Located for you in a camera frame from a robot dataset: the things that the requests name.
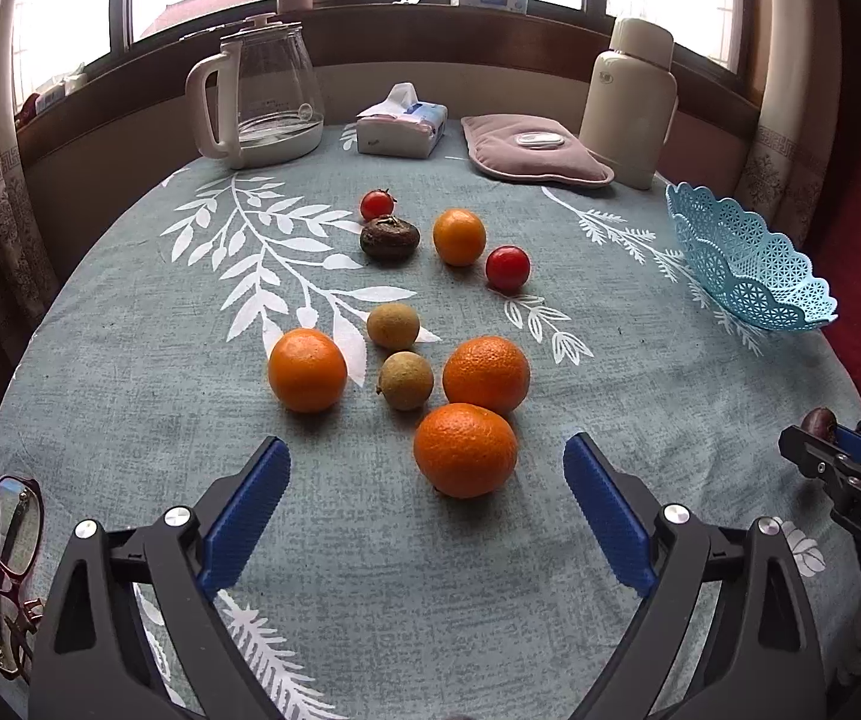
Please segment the cherry tomato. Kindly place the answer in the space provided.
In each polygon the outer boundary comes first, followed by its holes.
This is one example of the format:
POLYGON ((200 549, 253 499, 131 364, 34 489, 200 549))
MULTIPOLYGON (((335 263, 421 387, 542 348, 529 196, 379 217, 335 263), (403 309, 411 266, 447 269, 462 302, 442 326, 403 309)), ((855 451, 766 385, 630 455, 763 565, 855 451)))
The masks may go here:
POLYGON ((490 288, 501 293, 515 294, 529 280, 531 260, 516 245, 501 245, 487 255, 485 276, 490 288))
POLYGON ((359 202, 359 213, 366 223, 376 220, 382 216, 391 216, 394 213, 396 200, 386 188, 374 188, 364 193, 359 202))

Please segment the brown longan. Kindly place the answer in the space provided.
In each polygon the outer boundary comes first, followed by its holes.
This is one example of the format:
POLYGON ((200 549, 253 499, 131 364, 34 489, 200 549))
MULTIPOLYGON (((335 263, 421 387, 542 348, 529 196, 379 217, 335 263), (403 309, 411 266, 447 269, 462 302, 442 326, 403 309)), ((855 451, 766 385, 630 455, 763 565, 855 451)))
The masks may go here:
POLYGON ((377 392, 389 408, 410 411, 421 408, 433 390, 430 364, 417 353, 398 351, 388 356, 378 374, 377 392))
POLYGON ((402 302, 378 305, 367 317, 371 341, 389 351, 404 351, 416 343, 421 319, 416 310, 402 302))

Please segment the small orange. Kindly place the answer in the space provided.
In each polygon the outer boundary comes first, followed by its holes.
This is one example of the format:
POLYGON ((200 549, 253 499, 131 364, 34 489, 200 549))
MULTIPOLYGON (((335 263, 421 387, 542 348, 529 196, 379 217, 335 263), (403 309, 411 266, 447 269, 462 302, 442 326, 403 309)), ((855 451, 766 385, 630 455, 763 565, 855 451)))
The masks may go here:
POLYGON ((448 208, 436 220, 433 245, 446 265, 469 266, 485 249, 485 227, 478 216, 464 208, 448 208))

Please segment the dark brown passion fruit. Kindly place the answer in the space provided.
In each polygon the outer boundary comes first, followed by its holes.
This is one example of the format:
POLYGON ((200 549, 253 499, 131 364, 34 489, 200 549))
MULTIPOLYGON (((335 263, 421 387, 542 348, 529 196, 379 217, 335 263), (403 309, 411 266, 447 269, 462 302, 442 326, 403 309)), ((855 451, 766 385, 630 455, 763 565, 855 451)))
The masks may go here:
POLYGON ((385 215, 367 221, 359 236, 360 249, 371 260, 401 263, 416 254, 421 233, 409 221, 385 215))

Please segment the light blue plastic fruit basket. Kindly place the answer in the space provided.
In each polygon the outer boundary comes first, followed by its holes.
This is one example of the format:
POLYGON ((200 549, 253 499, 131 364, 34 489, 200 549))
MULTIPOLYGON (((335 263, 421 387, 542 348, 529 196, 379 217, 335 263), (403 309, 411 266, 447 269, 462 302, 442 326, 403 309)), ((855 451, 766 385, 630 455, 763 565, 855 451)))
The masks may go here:
POLYGON ((837 320, 829 283, 761 215, 687 182, 668 185, 665 197, 687 265, 730 314, 767 332, 807 332, 837 320))

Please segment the patterned curtain right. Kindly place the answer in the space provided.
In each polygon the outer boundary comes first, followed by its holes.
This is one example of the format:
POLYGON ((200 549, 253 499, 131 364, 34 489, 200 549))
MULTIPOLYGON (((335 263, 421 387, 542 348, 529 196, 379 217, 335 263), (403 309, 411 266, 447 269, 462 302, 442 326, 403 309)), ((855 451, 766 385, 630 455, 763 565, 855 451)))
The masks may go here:
POLYGON ((761 114, 736 198, 801 245, 823 192, 839 114, 839 0, 769 0, 769 28, 761 114))

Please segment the cream thermos flask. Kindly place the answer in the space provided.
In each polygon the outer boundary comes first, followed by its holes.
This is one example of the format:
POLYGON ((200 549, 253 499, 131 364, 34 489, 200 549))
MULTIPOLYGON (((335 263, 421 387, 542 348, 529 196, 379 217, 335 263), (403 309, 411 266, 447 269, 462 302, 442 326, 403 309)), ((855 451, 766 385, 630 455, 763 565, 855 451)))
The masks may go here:
POLYGON ((580 138, 624 185, 647 190, 677 109, 673 35, 640 18, 617 18, 591 70, 580 138))

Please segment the grey leaf-pattern tablecloth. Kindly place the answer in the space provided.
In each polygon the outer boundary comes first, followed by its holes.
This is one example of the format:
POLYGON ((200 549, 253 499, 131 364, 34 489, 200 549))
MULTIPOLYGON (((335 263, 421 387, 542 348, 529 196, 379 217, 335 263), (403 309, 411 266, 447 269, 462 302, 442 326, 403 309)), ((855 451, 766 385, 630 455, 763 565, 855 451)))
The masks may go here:
POLYGON ((861 593, 855 548, 778 452, 783 427, 816 406, 861 418, 827 340, 762 332, 707 298, 661 188, 502 184, 471 166, 458 130, 406 161, 357 153, 332 127, 285 166, 172 169, 111 224, 15 369, 0 470, 43 491, 28 582, 40 598, 83 518, 154 522, 280 437, 289 487, 215 604, 293 717, 562 718, 638 603, 563 479, 576 433, 707 522, 775 518, 824 661, 839 663, 861 593), (374 188, 421 233, 405 262, 360 249, 359 202, 374 188), (435 250, 448 208, 484 224, 473 265, 435 250), (531 260, 515 294, 485 276, 501 245, 531 260), (378 394, 385 355, 365 328, 389 302, 417 310, 433 369, 478 337, 528 358, 528 397, 510 415, 517 468, 494 494, 448 499, 419 472, 421 413, 378 394), (328 335, 346 361, 343 396, 320 413, 287 410, 269 385, 272 348, 297 328, 328 335))

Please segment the pink hot water bag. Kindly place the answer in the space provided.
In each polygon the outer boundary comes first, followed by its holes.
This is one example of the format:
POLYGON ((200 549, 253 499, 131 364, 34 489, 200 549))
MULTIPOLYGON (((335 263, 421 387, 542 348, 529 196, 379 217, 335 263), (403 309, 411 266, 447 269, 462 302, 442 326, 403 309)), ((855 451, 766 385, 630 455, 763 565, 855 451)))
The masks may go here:
POLYGON ((614 180, 614 171, 554 119, 468 115, 461 128, 471 163, 492 179, 576 188, 606 187, 614 180))

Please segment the tissue pack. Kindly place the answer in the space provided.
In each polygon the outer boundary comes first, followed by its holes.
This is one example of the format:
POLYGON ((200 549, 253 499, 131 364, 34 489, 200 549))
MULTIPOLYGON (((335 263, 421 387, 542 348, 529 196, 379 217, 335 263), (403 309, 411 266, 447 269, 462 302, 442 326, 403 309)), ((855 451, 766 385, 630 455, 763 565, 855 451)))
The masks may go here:
POLYGON ((396 83, 383 101, 357 114, 357 151, 425 160, 442 138, 448 117, 448 107, 422 101, 412 83, 396 83))

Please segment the red frame eyeglasses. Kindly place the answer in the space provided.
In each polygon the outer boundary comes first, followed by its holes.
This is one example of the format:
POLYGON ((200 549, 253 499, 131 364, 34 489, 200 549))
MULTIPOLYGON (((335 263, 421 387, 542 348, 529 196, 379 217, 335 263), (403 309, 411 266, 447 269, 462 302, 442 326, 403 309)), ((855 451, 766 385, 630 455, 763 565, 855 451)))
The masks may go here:
POLYGON ((23 594, 43 539, 44 505, 32 478, 0 476, 0 675, 32 678, 33 645, 44 601, 23 594))

